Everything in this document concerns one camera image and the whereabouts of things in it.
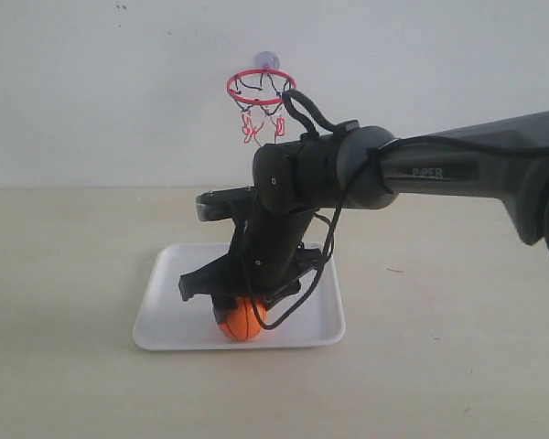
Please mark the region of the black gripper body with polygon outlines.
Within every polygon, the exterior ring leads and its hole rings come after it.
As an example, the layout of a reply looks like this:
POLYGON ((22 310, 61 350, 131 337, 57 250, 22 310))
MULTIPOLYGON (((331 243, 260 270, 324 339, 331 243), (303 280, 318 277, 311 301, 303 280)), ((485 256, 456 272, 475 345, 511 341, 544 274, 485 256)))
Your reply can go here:
POLYGON ((295 209, 279 216, 254 206, 245 219, 234 221, 229 249, 222 256, 179 277, 182 300, 203 294, 252 297, 261 303, 262 297, 277 295, 280 303, 298 294, 301 278, 322 260, 322 250, 303 242, 317 213, 295 209))

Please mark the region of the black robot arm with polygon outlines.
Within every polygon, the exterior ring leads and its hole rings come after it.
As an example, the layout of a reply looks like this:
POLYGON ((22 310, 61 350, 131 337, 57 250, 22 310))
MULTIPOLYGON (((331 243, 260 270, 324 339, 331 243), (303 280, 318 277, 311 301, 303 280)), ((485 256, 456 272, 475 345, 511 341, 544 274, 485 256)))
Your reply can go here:
POLYGON ((229 249, 179 277, 183 300, 204 294, 222 320, 240 298, 272 308, 304 303, 300 281, 320 276, 334 237, 319 250, 303 238, 322 209, 384 209, 402 194, 500 201, 526 245, 549 251, 549 111, 440 133, 398 138, 345 123, 325 134, 259 147, 248 187, 197 197, 202 221, 231 220, 229 249))

